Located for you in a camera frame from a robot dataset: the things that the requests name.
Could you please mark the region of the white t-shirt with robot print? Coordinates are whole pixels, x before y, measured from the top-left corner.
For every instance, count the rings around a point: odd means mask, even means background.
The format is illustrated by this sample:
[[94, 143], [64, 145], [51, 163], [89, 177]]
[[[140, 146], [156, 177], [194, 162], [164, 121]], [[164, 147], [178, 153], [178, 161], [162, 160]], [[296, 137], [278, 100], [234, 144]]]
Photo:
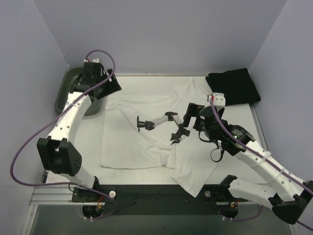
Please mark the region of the white t-shirt with robot print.
[[159, 120], [166, 112], [181, 118], [189, 103], [205, 104], [206, 96], [194, 77], [121, 77], [121, 91], [108, 96], [105, 106], [102, 167], [115, 169], [172, 168], [172, 178], [186, 192], [197, 196], [217, 164], [210, 158], [214, 145], [189, 136], [173, 144], [174, 122], [154, 130], [139, 129], [136, 119]]

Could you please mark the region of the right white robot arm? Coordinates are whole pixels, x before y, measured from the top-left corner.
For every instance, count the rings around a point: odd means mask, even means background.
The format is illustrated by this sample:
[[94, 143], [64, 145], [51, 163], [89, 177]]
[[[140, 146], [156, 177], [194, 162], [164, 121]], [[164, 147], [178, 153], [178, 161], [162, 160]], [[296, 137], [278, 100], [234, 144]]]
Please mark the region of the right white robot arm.
[[183, 126], [195, 118], [193, 128], [203, 132], [208, 143], [217, 146], [221, 153], [245, 163], [261, 176], [266, 186], [252, 184], [233, 175], [227, 175], [219, 187], [232, 197], [249, 200], [265, 206], [282, 221], [296, 224], [313, 198], [312, 181], [295, 177], [265, 151], [253, 135], [239, 125], [222, 119], [224, 108], [189, 103], [183, 117]]

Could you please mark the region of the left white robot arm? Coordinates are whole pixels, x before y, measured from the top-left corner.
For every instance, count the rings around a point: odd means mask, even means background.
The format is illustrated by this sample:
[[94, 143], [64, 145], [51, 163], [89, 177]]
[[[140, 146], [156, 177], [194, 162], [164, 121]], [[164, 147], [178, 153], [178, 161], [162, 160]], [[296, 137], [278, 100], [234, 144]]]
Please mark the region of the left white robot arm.
[[85, 187], [83, 196], [89, 201], [100, 197], [97, 179], [82, 166], [82, 156], [74, 146], [74, 139], [87, 109], [121, 87], [114, 74], [108, 74], [99, 59], [85, 60], [83, 71], [71, 84], [65, 106], [54, 128], [46, 138], [39, 138], [37, 149], [47, 171]]

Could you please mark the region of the dark green plastic tray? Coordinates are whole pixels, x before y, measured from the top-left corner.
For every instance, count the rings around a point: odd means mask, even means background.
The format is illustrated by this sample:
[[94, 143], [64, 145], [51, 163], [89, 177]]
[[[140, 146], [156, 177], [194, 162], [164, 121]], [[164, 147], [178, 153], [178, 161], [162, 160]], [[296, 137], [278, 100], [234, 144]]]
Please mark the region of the dark green plastic tray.
[[[55, 101], [54, 110], [56, 114], [60, 114], [67, 102], [67, 95], [72, 83], [76, 80], [79, 74], [83, 72], [83, 67], [69, 69], [61, 82], [61, 86], [59, 88], [59, 92]], [[102, 100], [94, 100], [89, 108], [85, 112], [85, 116], [93, 116], [96, 115], [101, 108]]]

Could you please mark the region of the folded black t-shirt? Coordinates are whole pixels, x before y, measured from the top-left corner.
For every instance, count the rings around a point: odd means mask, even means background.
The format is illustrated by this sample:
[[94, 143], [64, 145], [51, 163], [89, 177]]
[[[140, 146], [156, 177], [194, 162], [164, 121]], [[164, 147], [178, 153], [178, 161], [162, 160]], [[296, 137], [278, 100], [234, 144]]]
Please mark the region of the folded black t-shirt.
[[213, 92], [224, 94], [226, 106], [253, 104], [261, 101], [246, 68], [210, 73], [205, 79]]

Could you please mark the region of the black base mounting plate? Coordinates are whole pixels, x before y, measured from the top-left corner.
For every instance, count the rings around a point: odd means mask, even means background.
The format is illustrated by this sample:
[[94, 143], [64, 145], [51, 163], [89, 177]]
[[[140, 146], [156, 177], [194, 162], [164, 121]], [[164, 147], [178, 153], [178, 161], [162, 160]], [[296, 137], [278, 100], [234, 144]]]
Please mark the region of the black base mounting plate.
[[220, 206], [239, 200], [218, 185], [205, 185], [193, 197], [178, 185], [101, 185], [101, 192], [112, 199], [74, 188], [72, 202], [84, 203], [83, 214], [113, 215], [216, 215]]

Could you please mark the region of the aluminium extrusion rail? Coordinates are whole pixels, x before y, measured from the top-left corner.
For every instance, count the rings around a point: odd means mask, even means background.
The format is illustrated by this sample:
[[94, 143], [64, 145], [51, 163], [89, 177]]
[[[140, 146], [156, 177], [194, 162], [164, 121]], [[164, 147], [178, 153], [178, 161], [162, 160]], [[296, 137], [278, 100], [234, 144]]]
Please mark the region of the aluminium extrusion rail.
[[92, 205], [97, 202], [72, 202], [72, 192], [68, 184], [60, 186], [34, 187], [30, 205]]

